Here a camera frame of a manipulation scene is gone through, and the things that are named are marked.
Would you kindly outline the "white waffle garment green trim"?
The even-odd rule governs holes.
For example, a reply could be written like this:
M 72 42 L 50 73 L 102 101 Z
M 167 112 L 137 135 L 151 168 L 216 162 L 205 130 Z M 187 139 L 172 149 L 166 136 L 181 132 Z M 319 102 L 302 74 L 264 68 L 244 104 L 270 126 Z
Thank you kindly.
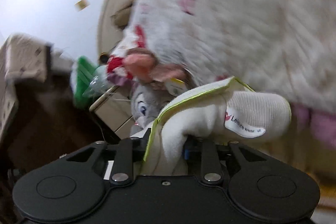
M 236 77 L 199 86 L 175 97 L 151 125 L 141 173 L 186 174 L 182 159 L 188 136 L 265 143 L 287 132 L 289 102 L 272 93 L 258 93 Z

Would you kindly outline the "grey plush bunny toy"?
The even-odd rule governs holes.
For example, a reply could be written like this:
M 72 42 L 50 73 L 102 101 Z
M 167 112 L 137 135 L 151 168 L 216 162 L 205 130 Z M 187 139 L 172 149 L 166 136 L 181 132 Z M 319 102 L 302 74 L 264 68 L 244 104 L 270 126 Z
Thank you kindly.
M 161 63 L 153 52 L 145 48 L 127 51 L 123 67 L 136 78 L 130 95 L 131 114 L 135 124 L 130 135 L 145 130 L 160 111 L 173 100 L 167 90 L 169 80 L 181 80 L 192 88 L 191 76 L 185 66 L 175 63 Z

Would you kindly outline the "green plastic bag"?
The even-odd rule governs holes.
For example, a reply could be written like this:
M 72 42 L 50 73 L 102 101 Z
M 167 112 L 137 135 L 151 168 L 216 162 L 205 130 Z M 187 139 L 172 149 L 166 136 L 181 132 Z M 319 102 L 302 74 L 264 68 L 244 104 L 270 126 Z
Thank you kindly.
M 86 56 L 80 56 L 72 67 L 70 76 L 73 104 L 86 108 L 113 85 L 108 82 L 106 65 L 94 64 Z

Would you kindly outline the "dark wooden dresser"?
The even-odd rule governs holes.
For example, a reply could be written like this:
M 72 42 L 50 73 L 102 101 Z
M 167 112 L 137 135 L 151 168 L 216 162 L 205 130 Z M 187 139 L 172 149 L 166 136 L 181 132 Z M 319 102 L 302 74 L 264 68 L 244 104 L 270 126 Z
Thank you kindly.
M 1 46 L 1 180 L 29 172 L 94 141 L 118 137 L 74 105 L 72 61 L 50 43 L 11 34 Z

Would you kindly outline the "beige headboard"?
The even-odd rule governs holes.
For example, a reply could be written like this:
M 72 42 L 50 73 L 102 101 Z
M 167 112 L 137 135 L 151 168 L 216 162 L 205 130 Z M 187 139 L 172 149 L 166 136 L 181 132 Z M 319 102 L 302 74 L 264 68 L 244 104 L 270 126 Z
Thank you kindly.
M 109 52 L 123 38 L 123 30 L 119 29 L 112 16 L 125 6 L 128 0 L 104 0 L 98 20 L 96 45 L 100 55 Z

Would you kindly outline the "quilted bear bedspread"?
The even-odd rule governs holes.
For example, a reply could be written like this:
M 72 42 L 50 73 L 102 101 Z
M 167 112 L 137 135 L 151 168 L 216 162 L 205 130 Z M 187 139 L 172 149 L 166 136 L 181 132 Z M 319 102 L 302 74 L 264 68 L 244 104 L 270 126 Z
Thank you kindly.
M 335 147 L 335 0 L 135 0 L 107 75 L 155 86 L 236 76 L 285 97 L 299 128 Z

